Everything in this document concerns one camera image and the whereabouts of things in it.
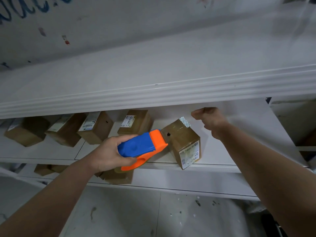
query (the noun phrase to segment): white label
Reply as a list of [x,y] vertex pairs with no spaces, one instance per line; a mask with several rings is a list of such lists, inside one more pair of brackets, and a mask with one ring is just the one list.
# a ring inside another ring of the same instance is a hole
[[182,168],[185,169],[193,164],[200,157],[200,141],[197,141],[189,147],[182,150],[180,153]]
[[181,122],[187,127],[189,128],[191,125],[190,123],[184,118],[184,117],[181,117],[179,120],[181,120]]
[[135,120],[135,116],[126,116],[123,120],[123,123],[121,124],[121,127],[132,127],[132,124]]
[[9,126],[8,131],[10,131],[10,130],[14,129],[15,127],[19,126],[22,123],[23,119],[24,119],[23,117],[15,118],[13,120],[12,124]]
[[73,114],[65,114],[62,115],[55,124],[53,124],[48,130],[49,131],[54,131],[57,132],[60,130],[61,127],[63,127],[63,125],[65,125],[65,123],[70,119],[70,117],[72,117]]
[[90,131],[93,129],[94,124],[96,123],[100,111],[90,112],[87,118],[85,119],[84,123],[80,127],[79,131]]

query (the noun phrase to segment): person's right hand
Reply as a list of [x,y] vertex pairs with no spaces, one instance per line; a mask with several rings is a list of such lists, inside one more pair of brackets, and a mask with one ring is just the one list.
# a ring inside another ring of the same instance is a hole
[[196,120],[202,120],[204,128],[212,131],[212,136],[219,139],[218,131],[221,127],[229,125],[217,107],[204,107],[191,112],[191,116]]

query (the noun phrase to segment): floor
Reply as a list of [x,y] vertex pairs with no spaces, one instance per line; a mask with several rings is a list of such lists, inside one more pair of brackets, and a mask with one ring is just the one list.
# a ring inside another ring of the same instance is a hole
[[[39,188],[0,178],[0,223]],[[250,236],[243,211],[230,199],[151,190],[87,186],[60,237]]]

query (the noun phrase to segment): person's left arm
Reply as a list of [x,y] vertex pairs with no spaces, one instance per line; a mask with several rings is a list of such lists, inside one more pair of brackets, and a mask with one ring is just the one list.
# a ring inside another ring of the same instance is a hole
[[120,156],[117,150],[121,142],[135,136],[108,138],[89,155],[71,164],[0,225],[0,236],[58,237],[83,189],[95,173],[136,162],[136,158]]

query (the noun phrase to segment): white shelf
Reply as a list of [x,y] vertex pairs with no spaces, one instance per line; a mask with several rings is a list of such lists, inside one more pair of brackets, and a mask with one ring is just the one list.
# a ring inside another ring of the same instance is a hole
[[288,23],[306,8],[1,72],[0,118],[316,93],[314,27]]
[[[154,119],[153,129],[161,129],[184,116],[191,124],[192,129],[201,137],[202,158],[184,171],[240,172],[223,144],[212,137],[211,132],[203,127],[201,121],[191,117],[191,111],[205,106],[219,107],[231,123],[252,135],[259,142],[297,163],[307,166],[263,98],[146,108]],[[109,136],[117,135],[117,130],[127,111],[107,111],[111,119],[115,121]],[[8,124],[9,122],[1,127],[3,131]],[[56,143],[49,136],[37,145],[23,147],[2,135],[0,136],[0,145],[4,153],[0,157],[0,162],[60,165],[69,165],[97,147],[97,145],[84,143],[83,139],[74,148],[65,147]],[[168,148],[153,156],[141,168],[182,171]]]
[[[36,165],[27,164],[19,173],[23,180],[51,182],[57,173],[40,176],[34,173]],[[171,171],[136,169],[131,184],[112,185],[93,176],[88,185],[110,188],[152,189],[174,193],[195,193],[202,196],[259,200],[239,173],[203,171]]]

